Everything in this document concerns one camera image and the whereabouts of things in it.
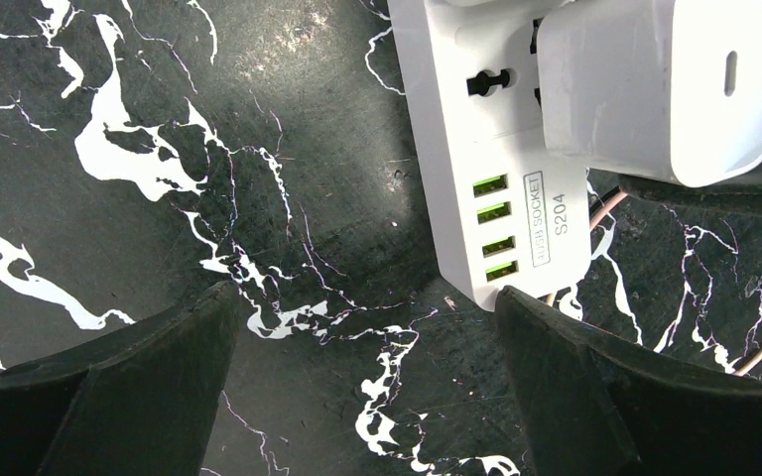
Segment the power strip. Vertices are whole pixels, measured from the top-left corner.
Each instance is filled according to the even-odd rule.
[[[389,0],[440,271],[489,311],[590,262],[585,165],[547,153],[538,94],[539,19],[563,3]]]

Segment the usb port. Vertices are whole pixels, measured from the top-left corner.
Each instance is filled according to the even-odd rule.
[[[479,181],[474,185],[474,196],[479,197],[493,191],[503,190],[507,188],[507,176],[498,176]]]
[[[511,236],[505,240],[496,241],[483,247],[483,257],[497,255],[502,251],[512,250],[515,248],[515,237]]]
[[[477,210],[477,223],[486,223],[487,221],[497,220],[498,218],[509,216],[510,213],[509,201],[501,203],[500,205],[483,208]]]
[[[495,281],[505,276],[510,276],[513,273],[518,273],[518,262],[513,261],[506,265],[496,266],[492,269],[486,270],[486,281]]]

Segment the black marble surface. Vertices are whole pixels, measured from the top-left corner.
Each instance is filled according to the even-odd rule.
[[[0,368],[233,279],[260,312],[202,474],[529,473],[489,316],[439,276],[385,12],[0,2]],[[762,219],[628,200],[593,237],[563,311],[718,371],[762,342]]]

